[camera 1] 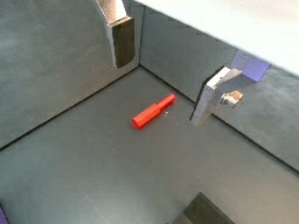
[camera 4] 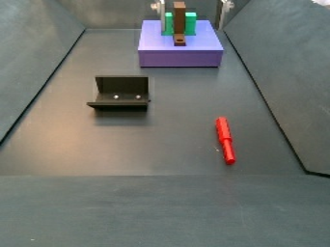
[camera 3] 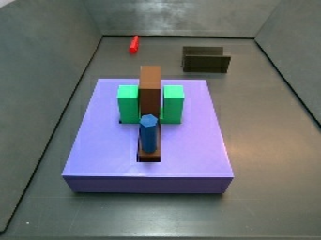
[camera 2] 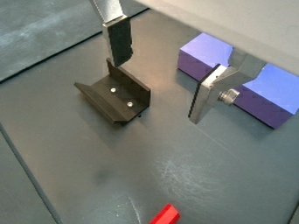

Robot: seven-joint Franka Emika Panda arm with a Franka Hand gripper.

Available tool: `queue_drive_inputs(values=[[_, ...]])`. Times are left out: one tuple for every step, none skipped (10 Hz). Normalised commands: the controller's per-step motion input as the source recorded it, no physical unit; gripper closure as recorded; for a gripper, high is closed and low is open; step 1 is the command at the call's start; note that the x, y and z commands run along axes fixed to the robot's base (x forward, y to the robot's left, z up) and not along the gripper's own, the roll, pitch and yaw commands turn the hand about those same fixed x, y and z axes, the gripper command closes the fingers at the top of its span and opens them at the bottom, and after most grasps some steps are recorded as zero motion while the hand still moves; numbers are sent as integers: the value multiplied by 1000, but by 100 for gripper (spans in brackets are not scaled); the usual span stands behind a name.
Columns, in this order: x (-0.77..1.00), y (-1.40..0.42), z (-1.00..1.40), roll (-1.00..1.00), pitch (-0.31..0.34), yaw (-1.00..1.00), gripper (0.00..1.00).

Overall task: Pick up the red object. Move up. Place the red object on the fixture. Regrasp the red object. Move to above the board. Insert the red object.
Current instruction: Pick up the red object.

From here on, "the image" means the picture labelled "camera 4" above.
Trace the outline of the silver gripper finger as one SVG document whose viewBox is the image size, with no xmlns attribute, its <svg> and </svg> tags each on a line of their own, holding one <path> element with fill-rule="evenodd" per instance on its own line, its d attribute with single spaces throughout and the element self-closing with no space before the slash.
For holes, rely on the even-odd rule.
<svg viewBox="0 0 330 247">
<path fill-rule="evenodd" d="M 151 4 L 151 9 L 158 12 L 160 19 L 166 18 L 166 0 L 155 0 Z"/>
<path fill-rule="evenodd" d="M 219 16 L 219 29 L 223 28 L 226 14 L 235 7 L 235 3 L 233 0 L 220 0 L 220 16 Z"/>
</svg>

